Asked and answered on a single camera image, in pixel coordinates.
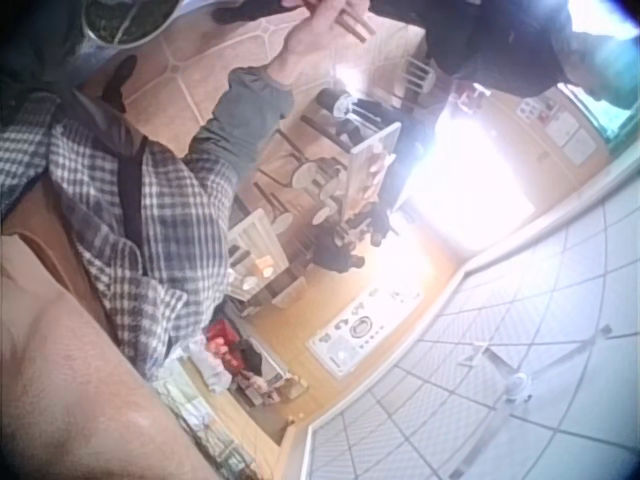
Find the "window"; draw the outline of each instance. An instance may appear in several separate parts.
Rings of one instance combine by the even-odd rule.
[[[491,136],[472,119],[441,116],[434,148],[409,182],[428,221],[472,251],[502,240],[534,211]]]
[[[576,32],[624,39],[637,35],[639,31],[633,20],[626,17],[611,0],[569,0],[569,12]],[[581,88],[572,85],[559,87],[580,107],[610,144],[624,140],[636,130],[637,104],[631,111],[621,110],[607,102],[594,100]]]

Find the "paper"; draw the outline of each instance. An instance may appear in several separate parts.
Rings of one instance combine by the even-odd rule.
[[[581,128],[563,148],[564,153],[576,165],[582,165],[595,151],[597,145],[591,136]]]
[[[556,145],[562,147],[578,129],[578,121],[566,110],[558,113],[547,125],[545,131]]]

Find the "red object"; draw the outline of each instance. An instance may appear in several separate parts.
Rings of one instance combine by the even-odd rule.
[[[204,333],[207,342],[222,338],[224,344],[229,347],[229,353],[222,358],[222,363],[227,372],[236,376],[240,373],[240,370],[244,370],[245,365],[242,355],[240,355],[240,352],[232,351],[231,349],[231,346],[237,343],[240,337],[224,318],[218,318],[211,325],[205,327],[202,333]]]

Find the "gray sleeve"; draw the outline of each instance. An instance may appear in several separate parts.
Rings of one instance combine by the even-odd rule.
[[[222,162],[242,178],[256,164],[262,143],[292,108],[291,91],[271,79],[263,68],[233,70],[229,89],[220,97],[213,116],[191,140],[185,158],[187,167],[200,177],[216,170],[202,162]],[[210,178],[198,180],[203,185],[211,183]]]

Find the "gray plaid shirt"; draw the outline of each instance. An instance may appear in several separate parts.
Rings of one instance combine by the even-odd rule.
[[[197,337],[222,300],[236,183],[292,106],[291,93],[261,69],[236,69],[182,160],[150,141],[142,167],[140,252],[124,237],[117,159],[65,115],[57,97],[32,94],[12,125],[0,130],[2,216],[48,169],[119,346],[151,380],[168,345]]]

